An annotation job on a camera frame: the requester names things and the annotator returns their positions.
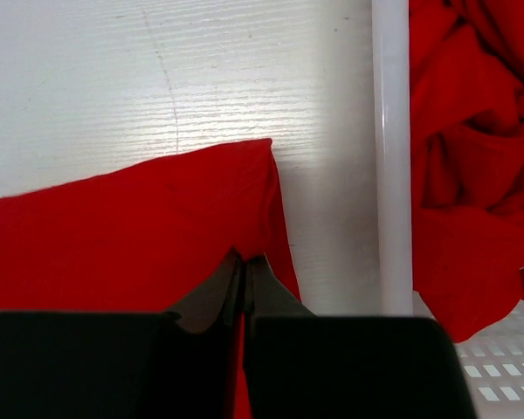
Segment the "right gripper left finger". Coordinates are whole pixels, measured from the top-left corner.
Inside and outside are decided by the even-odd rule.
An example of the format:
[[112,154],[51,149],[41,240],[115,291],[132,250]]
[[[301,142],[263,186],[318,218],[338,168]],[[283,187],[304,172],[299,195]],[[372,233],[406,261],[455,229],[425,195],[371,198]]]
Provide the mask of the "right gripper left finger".
[[230,418],[241,259],[158,313],[0,311],[0,418]]

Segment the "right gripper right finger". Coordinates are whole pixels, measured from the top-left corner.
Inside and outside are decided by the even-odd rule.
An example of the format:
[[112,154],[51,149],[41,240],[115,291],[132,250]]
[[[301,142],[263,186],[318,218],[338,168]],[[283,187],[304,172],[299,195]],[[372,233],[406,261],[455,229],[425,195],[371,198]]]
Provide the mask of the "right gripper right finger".
[[246,266],[244,370],[256,418],[474,418],[454,345],[424,317],[318,316]]

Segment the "red t shirt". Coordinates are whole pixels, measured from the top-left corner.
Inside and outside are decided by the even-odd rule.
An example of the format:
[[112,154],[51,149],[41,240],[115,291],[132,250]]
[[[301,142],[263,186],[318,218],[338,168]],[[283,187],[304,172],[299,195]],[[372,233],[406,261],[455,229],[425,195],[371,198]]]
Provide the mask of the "red t shirt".
[[232,252],[241,304],[230,418],[256,418],[244,370],[248,263],[265,258],[300,302],[268,139],[0,198],[0,311],[163,312]]

